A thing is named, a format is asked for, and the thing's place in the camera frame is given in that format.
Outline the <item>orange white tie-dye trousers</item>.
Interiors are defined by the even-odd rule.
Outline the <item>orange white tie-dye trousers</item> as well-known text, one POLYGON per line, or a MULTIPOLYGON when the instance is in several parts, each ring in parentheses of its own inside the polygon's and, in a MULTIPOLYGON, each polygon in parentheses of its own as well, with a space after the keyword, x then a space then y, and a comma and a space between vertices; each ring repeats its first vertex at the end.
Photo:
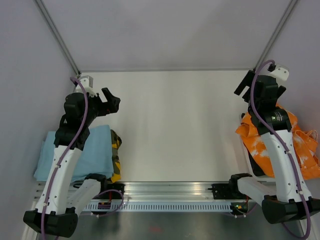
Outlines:
POLYGON ((305 180, 320 177, 320 162, 316 156, 318 134, 315 130, 303 131, 298 125, 298 118, 287 112, 292 126, 293 146, 297 161, 305 180))

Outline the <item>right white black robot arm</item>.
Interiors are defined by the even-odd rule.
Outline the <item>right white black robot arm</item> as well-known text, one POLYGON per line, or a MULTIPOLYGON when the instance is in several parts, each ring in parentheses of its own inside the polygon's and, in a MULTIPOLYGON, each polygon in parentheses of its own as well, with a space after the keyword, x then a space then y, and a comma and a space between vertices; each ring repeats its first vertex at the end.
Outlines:
POLYGON ((276 190, 263 185, 248 173, 230 177, 228 193, 233 198, 248 196, 262 208, 270 224, 309 219, 320 211, 319 199, 313 198, 304 182, 294 149, 289 115, 276 105, 285 92, 276 78, 249 71, 235 90, 248 103, 251 122, 266 147, 275 176, 276 190))

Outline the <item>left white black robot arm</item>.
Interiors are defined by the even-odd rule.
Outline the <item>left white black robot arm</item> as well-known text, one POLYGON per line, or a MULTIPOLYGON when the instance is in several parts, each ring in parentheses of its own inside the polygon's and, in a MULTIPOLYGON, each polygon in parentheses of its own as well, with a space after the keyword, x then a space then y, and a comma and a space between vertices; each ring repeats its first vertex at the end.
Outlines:
POLYGON ((104 167, 112 163, 116 155, 118 137, 110 127, 89 128, 97 117, 119 110, 120 98, 106 87, 102 93, 105 102, 98 94, 90 95, 87 91, 71 93, 65 99, 65 114, 55 133, 52 165, 45 187, 35 208, 23 216, 23 222, 43 237, 71 237, 89 202, 93 198, 105 198, 109 193, 111 178, 100 169, 91 169, 76 192, 68 195, 80 159, 93 160, 104 167))

